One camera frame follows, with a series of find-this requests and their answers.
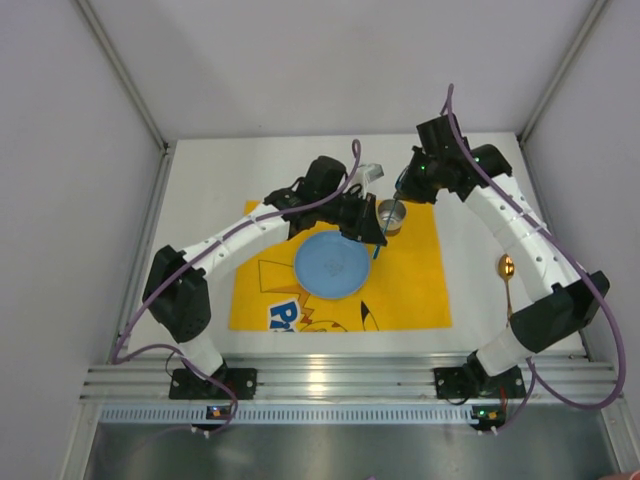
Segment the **light blue plastic plate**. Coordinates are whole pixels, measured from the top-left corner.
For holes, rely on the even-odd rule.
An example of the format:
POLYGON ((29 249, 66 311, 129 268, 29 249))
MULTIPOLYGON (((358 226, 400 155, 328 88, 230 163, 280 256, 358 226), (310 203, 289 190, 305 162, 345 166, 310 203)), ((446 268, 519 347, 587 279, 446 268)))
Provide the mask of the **light blue plastic plate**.
POLYGON ((339 300, 358 292, 366 283, 371 259, 366 246, 338 231, 322 231, 297 249, 293 271, 298 284, 312 296, 339 300))

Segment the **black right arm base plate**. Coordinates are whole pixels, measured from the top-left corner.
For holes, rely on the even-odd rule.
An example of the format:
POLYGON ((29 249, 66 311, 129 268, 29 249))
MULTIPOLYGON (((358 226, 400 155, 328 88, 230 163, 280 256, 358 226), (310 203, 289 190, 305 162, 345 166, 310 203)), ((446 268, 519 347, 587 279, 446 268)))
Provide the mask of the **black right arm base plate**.
POLYGON ((521 399, 526 394, 521 369, 513 367, 495 377, 475 381, 462 367, 439 367, 433 370, 436 397, 441 400, 521 399))

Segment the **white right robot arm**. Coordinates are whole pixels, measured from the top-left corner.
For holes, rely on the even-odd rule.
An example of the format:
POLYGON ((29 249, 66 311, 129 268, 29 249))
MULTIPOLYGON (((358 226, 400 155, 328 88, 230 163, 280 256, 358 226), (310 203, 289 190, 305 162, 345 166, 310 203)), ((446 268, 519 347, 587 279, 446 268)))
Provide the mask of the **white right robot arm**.
POLYGON ((470 149, 455 117, 417 127, 420 140, 396 182, 396 198, 433 204, 446 190, 459 197, 515 262, 529 305, 463 366, 472 385, 485 384, 588 326, 610 289, 601 271, 579 274, 547 239, 509 162, 492 144, 470 149))

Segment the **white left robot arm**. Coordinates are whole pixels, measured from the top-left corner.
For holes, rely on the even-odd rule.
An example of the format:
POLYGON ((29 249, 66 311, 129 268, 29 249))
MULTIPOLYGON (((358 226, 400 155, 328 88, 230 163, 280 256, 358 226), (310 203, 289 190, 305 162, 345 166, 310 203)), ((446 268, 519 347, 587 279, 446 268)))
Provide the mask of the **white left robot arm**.
POLYGON ((225 361, 206 329, 212 318, 209 289, 264 250, 293 239, 319 222, 364 244, 384 244, 370 183, 383 176, 379 164, 355 165, 320 156, 306 174, 280 188, 241 220, 198 244, 170 245, 154 256, 142 308, 164 327, 200 377, 218 377, 225 361))

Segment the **yellow printed cloth mat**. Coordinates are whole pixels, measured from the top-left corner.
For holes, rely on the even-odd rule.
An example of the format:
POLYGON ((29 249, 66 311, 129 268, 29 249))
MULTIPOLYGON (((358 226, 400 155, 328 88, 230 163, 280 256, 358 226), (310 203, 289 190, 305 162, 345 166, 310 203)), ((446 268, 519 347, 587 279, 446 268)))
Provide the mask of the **yellow printed cloth mat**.
POLYGON ((297 249, 311 235, 338 231, 319 223, 241 265, 229 326, 241 332, 362 333, 448 328, 445 274, 429 205, 410 204, 400 232, 380 253, 366 246, 371 270, 364 286, 339 300, 317 298, 294 275, 297 249))

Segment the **steel cup with brown base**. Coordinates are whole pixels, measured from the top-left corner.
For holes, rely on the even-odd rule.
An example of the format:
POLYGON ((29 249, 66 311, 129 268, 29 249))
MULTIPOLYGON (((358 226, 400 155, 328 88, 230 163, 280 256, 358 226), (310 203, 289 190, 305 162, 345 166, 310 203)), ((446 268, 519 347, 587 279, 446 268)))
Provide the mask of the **steel cup with brown base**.
POLYGON ((386 237, 397 235, 407 215, 407 208, 403 202, 396 199, 381 201, 376 210, 377 219, 386 237))

